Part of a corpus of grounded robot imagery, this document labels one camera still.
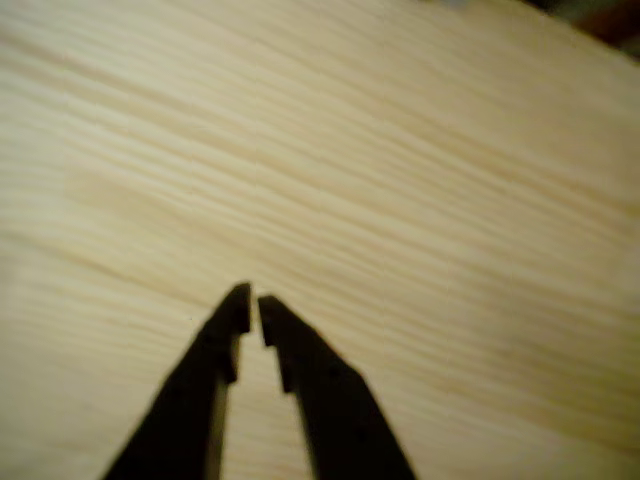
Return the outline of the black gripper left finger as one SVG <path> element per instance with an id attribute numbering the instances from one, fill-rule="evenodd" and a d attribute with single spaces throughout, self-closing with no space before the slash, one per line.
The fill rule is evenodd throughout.
<path id="1" fill-rule="evenodd" d="M 229 386 L 250 331 L 248 283 L 235 285 L 195 335 L 106 479 L 218 479 Z"/>

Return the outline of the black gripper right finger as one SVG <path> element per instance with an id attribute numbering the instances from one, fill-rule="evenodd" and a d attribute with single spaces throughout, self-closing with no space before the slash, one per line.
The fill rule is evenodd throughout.
<path id="1" fill-rule="evenodd" d="M 296 400 L 313 477 L 413 479 L 360 373 L 277 297 L 260 297 L 258 309 L 265 345 L 278 358 L 282 389 Z"/>

